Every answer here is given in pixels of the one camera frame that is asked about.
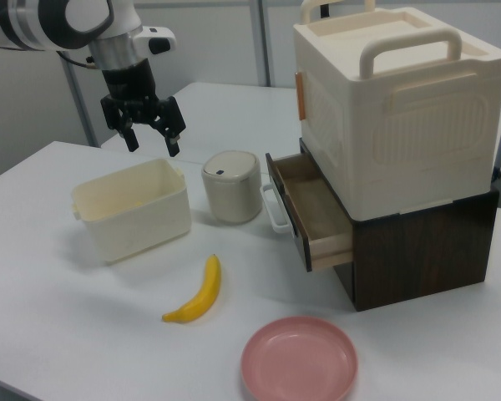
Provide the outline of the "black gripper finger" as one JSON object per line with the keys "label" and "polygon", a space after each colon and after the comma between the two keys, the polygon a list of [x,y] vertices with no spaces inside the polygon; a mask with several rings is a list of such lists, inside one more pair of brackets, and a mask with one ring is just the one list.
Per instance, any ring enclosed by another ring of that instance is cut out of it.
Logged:
{"label": "black gripper finger", "polygon": [[139,143],[133,130],[133,120],[127,109],[122,110],[119,102],[106,96],[100,100],[108,129],[115,130],[124,139],[129,152],[135,152]]}
{"label": "black gripper finger", "polygon": [[178,141],[186,124],[175,97],[158,99],[154,102],[154,114],[150,126],[163,137],[170,157],[180,152]]}

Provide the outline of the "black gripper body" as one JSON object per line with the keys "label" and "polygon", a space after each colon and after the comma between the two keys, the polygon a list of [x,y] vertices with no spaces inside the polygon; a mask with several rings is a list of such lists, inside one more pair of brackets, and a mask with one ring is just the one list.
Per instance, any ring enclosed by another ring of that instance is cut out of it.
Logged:
{"label": "black gripper body", "polygon": [[148,59],[125,69],[103,70],[109,94],[122,110],[132,107],[134,122],[150,124],[154,114],[155,81]]}

